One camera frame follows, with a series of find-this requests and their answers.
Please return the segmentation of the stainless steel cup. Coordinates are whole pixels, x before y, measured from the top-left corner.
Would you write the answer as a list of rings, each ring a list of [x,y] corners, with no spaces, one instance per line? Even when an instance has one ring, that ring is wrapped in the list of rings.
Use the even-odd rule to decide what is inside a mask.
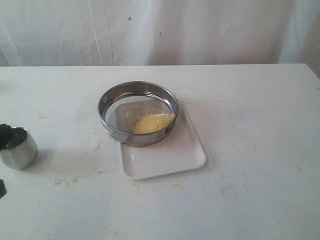
[[[12,139],[0,150],[0,159],[10,169],[23,170],[38,156],[38,146],[24,127],[14,127]]]

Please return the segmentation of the round stainless steel sieve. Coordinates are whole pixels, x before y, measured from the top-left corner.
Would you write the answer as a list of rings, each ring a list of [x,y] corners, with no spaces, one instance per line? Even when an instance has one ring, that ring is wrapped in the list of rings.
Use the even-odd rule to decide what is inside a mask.
[[[104,130],[115,140],[142,147],[164,139],[173,129],[179,115],[177,98],[165,87],[146,81],[129,81],[107,90],[97,104]],[[172,122],[161,130],[132,133],[139,117],[146,114],[174,113]]]

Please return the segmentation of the yellow granular powder pile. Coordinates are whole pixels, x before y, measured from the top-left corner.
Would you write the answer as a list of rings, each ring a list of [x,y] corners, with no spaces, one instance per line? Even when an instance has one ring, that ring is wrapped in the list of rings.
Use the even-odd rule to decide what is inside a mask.
[[[159,131],[168,126],[175,114],[172,113],[148,113],[140,116],[132,127],[133,134],[148,134]]]

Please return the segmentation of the white curtain backdrop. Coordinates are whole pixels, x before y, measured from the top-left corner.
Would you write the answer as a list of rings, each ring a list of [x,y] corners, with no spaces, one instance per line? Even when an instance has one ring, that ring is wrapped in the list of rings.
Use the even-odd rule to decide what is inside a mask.
[[[3,0],[3,66],[298,63],[320,58],[317,0]]]

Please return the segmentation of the white plastic tray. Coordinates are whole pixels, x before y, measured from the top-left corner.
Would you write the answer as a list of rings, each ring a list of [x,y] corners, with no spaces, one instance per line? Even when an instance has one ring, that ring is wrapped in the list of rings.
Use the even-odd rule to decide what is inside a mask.
[[[118,143],[120,168],[131,180],[199,169],[208,155],[182,102],[173,130],[163,140],[136,147]]]

